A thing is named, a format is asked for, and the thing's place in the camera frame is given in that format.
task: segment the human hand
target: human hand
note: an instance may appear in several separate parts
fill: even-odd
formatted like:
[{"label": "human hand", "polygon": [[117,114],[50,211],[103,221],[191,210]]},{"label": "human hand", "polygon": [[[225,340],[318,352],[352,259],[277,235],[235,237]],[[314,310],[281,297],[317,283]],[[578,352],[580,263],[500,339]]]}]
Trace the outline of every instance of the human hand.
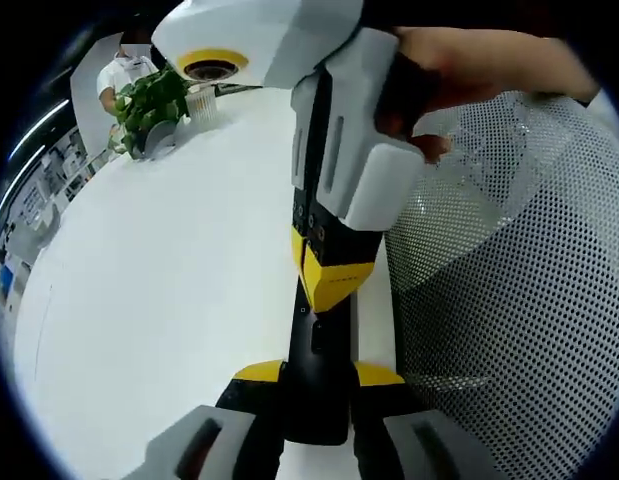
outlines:
[{"label": "human hand", "polygon": [[[401,53],[441,76],[426,112],[490,100],[507,90],[557,93],[581,101],[591,101],[599,90],[576,55],[557,39],[445,27],[401,27],[396,33]],[[408,141],[429,162],[450,148],[448,139],[433,135]]]}]

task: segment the potted plant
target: potted plant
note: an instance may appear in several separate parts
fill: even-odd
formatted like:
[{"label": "potted plant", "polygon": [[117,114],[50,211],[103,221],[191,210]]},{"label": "potted plant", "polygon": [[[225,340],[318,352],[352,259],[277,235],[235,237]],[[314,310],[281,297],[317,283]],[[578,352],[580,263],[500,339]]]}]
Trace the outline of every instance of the potted plant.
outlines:
[{"label": "potted plant", "polygon": [[187,82],[169,64],[126,85],[116,96],[116,118],[124,127],[122,143],[132,158],[145,155],[149,132],[161,122],[178,123],[187,113]]}]

